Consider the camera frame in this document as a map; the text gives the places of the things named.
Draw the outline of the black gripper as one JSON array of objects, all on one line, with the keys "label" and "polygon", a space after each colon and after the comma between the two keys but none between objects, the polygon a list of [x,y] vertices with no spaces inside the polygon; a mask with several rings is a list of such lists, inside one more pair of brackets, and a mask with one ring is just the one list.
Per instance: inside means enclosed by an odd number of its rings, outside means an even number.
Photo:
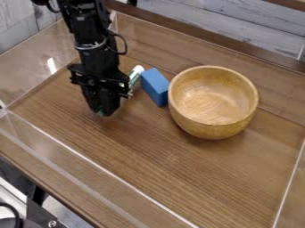
[{"label": "black gripper", "polygon": [[129,94],[129,78],[119,69],[115,37],[96,37],[74,40],[80,62],[68,65],[70,82],[81,88],[81,94],[93,113],[111,116],[120,107],[120,97]]}]

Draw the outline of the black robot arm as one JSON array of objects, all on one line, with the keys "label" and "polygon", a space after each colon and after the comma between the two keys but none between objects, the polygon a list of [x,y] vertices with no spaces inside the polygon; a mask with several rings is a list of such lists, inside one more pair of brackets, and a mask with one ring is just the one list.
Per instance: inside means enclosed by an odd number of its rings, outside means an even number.
[{"label": "black robot arm", "polygon": [[56,0],[58,9],[50,6],[49,0],[30,2],[61,14],[80,56],[80,62],[66,66],[70,83],[81,88],[91,111],[111,116],[131,88],[129,77],[119,69],[119,56],[127,54],[127,42],[109,29],[111,13],[103,0]]}]

